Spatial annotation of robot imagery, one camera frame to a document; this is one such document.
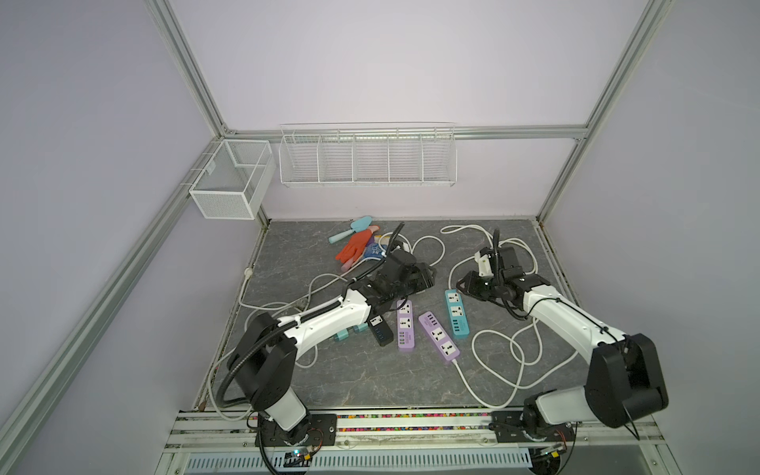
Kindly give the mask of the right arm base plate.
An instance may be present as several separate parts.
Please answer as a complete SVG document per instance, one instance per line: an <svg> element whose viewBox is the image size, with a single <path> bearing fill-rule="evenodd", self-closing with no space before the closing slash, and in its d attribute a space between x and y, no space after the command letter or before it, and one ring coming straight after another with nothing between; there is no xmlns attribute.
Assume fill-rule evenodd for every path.
<svg viewBox="0 0 760 475"><path fill-rule="evenodd" d="M576 439L574 425L546 425L540 417L523 410L508 409L491 413L488 430L498 443L571 443Z"/></svg>

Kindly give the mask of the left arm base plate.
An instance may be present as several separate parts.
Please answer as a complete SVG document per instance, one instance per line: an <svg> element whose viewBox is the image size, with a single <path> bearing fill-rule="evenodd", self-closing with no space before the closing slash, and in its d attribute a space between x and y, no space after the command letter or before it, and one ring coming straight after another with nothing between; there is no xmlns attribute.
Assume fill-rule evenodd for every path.
<svg viewBox="0 0 760 475"><path fill-rule="evenodd" d="M259 418L257 431L267 447L332 447L338 435L338 415L309 414L290 431L284 431L275 421Z"/></svg>

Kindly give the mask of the purple power strip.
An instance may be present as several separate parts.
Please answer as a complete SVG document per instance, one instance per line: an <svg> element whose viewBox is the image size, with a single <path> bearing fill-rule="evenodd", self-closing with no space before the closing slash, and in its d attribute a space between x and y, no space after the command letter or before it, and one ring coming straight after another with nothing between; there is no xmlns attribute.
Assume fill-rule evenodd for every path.
<svg viewBox="0 0 760 475"><path fill-rule="evenodd" d="M413 306L410 300L399 301L396 310L397 346L400 352L412 352L415 348Z"/></svg>
<svg viewBox="0 0 760 475"><path fill-rule="evenodd" d="M446 363L454 362L459 358L459 348L432 312L421 314L418 317L418 321L422 325L427 337L431 340L435 350Z"/></svg>

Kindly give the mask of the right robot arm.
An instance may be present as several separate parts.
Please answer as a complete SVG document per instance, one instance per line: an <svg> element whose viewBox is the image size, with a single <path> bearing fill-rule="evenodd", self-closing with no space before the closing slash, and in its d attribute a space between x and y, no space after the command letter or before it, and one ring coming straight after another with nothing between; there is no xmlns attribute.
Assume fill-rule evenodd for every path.
<svg viewBox="0 0 760 475"><path fill-rule="evenodd" d="M534 395L520 428L539 439L567 423L633 428L665 410L669 396L655 343L610 327L569 302L544 277L524 271L512 247L476 251L477 269L457 282L459 293L505 309L517 320L546 325L588 364L582 386Z"/></svg>

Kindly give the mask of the teal power strip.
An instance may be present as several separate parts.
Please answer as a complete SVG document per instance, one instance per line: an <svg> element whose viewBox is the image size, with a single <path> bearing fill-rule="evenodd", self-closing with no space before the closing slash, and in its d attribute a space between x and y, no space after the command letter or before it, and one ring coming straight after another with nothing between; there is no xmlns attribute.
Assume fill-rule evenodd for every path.
<svg viewBox="0 0 760 475"><path fill-rule="evenodd" d="M445 300L453 336L467 338L470 335L470 329L461 295L456 290L448 289L445 291Z"/></svg>

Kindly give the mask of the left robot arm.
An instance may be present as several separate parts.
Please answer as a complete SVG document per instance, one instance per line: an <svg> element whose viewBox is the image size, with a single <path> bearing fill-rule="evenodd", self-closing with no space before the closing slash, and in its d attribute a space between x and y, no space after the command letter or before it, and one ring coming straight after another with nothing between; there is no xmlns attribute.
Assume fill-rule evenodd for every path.
<svg viewBox="0 0 760 475"><path fill-rule="evenodd" d="M324 304L282 318L258 315L229 357L212 401L220 410L247 404L289 433L304 429L311 414L292 387L297 359L360 324L372 328L380 346L390 344L384 315L433 287L435 275L433 266L396 247Z"/></svg>

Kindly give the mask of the black power strip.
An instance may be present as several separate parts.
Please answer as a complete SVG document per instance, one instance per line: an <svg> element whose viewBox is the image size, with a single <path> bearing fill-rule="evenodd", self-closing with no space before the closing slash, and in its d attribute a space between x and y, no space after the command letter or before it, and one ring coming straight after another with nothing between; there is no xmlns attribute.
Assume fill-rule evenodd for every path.
<svg viewBox="0 0 760 475"><path fill-rule="evenodd" d="M368 319L367 324L380 346L388 346L394 342L394 333L386 320L381 315L375 315Z"/></svg>

